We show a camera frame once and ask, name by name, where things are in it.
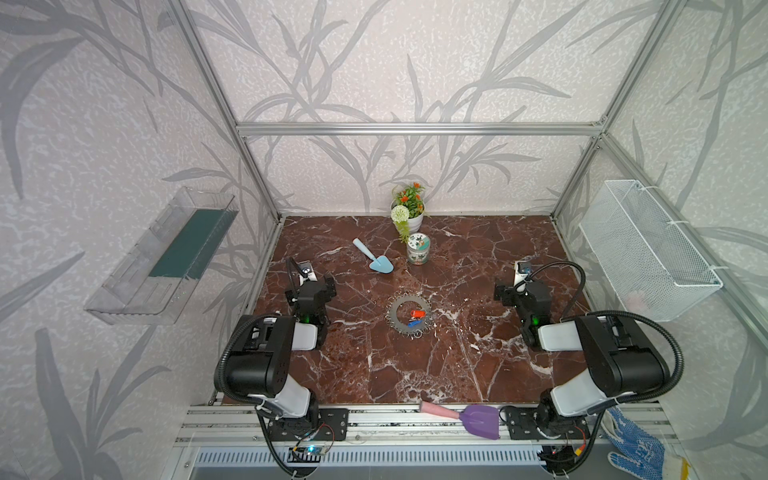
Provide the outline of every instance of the light blue trowel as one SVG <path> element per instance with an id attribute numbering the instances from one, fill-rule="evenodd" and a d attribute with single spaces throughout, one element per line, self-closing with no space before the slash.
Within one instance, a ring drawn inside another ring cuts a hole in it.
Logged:
<path id="1" fill-rule="evenodd" d="M 389 258 L 383 255 L 379 256 L 379 258 L 374 257 L 373 253 L 371 253 L 371 250 L 368 250 L 368 247 L 363 245 L 359 238 L 352 240 L 352 243 L 354 243 L 355 247 L 359 248 L 360 251 L 366 255 L 366 257 L 373 260 L 370 265 L 372 270 L 381 273 L 391 273 L 395 269 L 395 267 L 392 266 L 392 262 L 389 261 Z"/>

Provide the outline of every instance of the blue dotted glove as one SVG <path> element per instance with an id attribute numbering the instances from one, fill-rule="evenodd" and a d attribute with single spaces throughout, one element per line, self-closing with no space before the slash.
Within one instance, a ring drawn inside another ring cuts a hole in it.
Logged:
<path id="1" fill-rule="evenodd" d="M 614 467 L 641 480 L 685 480 L 688 464 L 685 458 L 667 452 L 656 437 L 649 435 L 624 416 L 618 407 L 605 412 L 602 422 L 608 438 L 621 450 L 608 454 Z"/>

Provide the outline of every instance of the can lid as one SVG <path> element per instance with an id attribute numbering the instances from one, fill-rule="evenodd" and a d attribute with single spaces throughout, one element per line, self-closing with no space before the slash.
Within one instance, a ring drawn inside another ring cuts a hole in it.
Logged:
<path id="1" fill-rule="evenodd" d="M 414 233 L 408 237 L 408 247 L 414 250 L 426 250 L 429 248 L 429 237 L 423 233 Z"/>

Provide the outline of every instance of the tin can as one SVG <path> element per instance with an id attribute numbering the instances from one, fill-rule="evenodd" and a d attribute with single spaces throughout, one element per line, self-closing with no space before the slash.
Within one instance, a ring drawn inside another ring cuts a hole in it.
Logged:
<path id="1" fill-rule="evenodd" d="M 408 237 L 408 261 L 414 265 L 423 265 L 429 259 L 429 237 L 423 233 L 414 233 Z"/>

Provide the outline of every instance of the purple shovel blade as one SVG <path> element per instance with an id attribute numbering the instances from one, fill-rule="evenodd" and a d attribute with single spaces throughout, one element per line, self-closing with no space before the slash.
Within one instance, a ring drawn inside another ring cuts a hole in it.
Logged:
<path id="1" fill-rule="evenodd" d="M 467 432 L 484 439 L 498 440 L 498 410 L 488 405 L 470 405 L 458 419 Z"/>

